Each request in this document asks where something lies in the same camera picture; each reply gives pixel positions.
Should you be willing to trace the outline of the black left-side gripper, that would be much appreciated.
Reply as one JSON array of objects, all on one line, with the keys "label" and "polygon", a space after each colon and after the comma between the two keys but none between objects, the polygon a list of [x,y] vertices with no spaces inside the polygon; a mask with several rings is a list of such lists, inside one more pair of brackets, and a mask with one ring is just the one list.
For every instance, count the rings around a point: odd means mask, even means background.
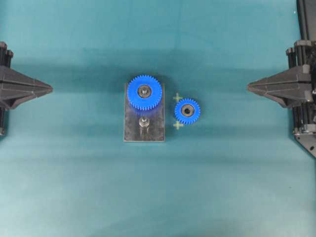
[{"label": "black left-side gripper", "polygon": [[0,42],[0,83],[1,89],[32,92],[29,95],[15,96],[10,99],[0,100],[0,134],[5,134],[4,117],[5,109],[15,109],[20,104],[23,104],[32,99],[42,97],[53,92],[53,88],[25,74],[19,73],[10,69],[13,52],[7,49],[7,44],[4,41]]}]

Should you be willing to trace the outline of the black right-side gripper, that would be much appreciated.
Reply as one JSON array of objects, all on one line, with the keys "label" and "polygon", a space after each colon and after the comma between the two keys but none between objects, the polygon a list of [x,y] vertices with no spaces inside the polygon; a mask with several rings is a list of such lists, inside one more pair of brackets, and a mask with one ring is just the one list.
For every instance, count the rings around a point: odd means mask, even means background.
[{"label": "black right-side gripper", "polygon": [[[292,108],[293,134],[316,132],[316,42],[310,46],[306,40],[298,40],[287,49],[289,68],[286,71],[251,82],[247,89],[259,96],[279,103],[283,108]],[[311,82],[310,91],[259,89],[260,86],[285,85]]]}]

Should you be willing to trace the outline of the black right-side robot arm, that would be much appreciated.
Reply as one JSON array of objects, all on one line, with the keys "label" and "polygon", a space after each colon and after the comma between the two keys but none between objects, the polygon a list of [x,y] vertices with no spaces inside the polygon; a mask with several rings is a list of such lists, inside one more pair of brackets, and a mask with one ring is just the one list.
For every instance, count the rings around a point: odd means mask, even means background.
[{"label": "black right-side robot arm", "polygon": [[288,70],[247,86],[248,91],[290,109],[293,135],[316,155],[316,2],[297,1],[300,40],[286,50]]}]

